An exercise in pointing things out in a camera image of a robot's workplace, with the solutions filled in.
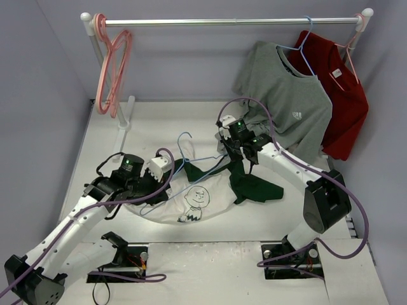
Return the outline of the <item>white and green t-shirt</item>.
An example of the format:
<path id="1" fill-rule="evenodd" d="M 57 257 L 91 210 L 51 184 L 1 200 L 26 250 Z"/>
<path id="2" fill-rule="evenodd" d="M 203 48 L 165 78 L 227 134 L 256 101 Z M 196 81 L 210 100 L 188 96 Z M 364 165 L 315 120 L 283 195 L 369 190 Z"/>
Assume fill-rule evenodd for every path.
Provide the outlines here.
<path id="1" fill-rule="evenodd" d="M 191 140 L 182 140 L 181 148 L 186 158 L 195 159 L 195 148 Z M 175 157 L 176 166 L 179 166 L 182 163 L 181 153 L 176 152 Z M 203 161 L 193 162 L 194 167 L 187 169 L 188 177 L 184 170 L 179 172 L 166 190 L 168 196 L 172 192 L 178 193 L 190 184 L 189 180 L 206 172 L 198 167 L 202 164 Z M 283 187 L 246 173 L 243 161 L 231 162 L 229 157 L 226 157 L 221 163 L 221 168 L 146 216 L 140 216 L 140 211 L 147 203 L 139 206 L 127 204 L 125 208 L 153 222 L 177 224 L 205 221 L 225 213 L 245 200 L 265 203 L 283 197 Z"/>

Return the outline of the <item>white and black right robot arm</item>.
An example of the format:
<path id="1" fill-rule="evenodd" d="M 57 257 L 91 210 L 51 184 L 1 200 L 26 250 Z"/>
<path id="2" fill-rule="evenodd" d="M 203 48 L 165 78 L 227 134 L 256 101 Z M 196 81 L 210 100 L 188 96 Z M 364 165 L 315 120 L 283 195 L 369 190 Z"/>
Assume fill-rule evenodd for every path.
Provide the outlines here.
<path id="1" fill-rule="evenodd" d="M 248 130 L 243 119 L 227 115 L 218 122 L 221 143 L 232 159 L 247 159 L 280 175 L 303 196 L 302 219 L 284 239 L 283 258 L 295 262 L 303 256 L 304 247 L 324 234 L 351 211 L 342 175 L 303 163 L 287 152 L 277 149 L 271 136 L 255 135 Z"/>

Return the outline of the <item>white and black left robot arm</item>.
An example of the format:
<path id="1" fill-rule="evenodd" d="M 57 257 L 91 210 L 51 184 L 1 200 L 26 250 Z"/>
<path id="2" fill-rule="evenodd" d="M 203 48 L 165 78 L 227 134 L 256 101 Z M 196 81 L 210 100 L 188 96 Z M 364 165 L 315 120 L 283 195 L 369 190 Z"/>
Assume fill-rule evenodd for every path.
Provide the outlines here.
<path id="1" fill-rule="evenodd" d="M 73 250 L 97 224 L 111 219 L 116 208 L 148 203 L 165 193 L 176 169 L 173 154 L 163 151 L 157 150 L 148 163 L 122 152 L 120 166 L 110 175 L 98 171 L 74 208 L 42 242 L 5 262 L 8 286 L 1 295 L 13 292 L 26 304 L 57 304 L 79 278 L 106 264 L 124 264 L 128 243 L 112 231 L 84 252 Z"/>

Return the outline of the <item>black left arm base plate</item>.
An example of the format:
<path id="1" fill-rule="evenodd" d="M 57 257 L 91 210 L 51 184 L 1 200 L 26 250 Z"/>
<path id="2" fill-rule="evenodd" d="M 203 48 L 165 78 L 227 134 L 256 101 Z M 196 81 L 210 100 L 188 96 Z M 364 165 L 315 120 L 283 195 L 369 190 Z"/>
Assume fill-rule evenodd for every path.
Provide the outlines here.
<path id="1" fill-rule="evenodd" d="M 114 277 L 141 278 L 146 276 L 148 245 L 129 243 L 110 231 L 101 236 L 114 249 L 114 257 L 88 274 L 87 283 L 130 283 L 129 280 Z"/>

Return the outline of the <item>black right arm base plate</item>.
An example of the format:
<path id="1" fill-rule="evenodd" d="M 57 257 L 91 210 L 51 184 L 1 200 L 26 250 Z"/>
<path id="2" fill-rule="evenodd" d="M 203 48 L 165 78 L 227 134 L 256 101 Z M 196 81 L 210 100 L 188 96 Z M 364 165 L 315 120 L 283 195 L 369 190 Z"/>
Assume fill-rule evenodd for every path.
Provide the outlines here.
<path id="1" fill-rule="evenodd" d="M 264 266 L 263 271 L 266 280 L 324 279 L 324 271 L 316 244 L 288 257 L 270 261 L 270 259 L 291 252 L 294 252 L 294 249 L 286 244 L 261 244 L 261 265 Z"/>

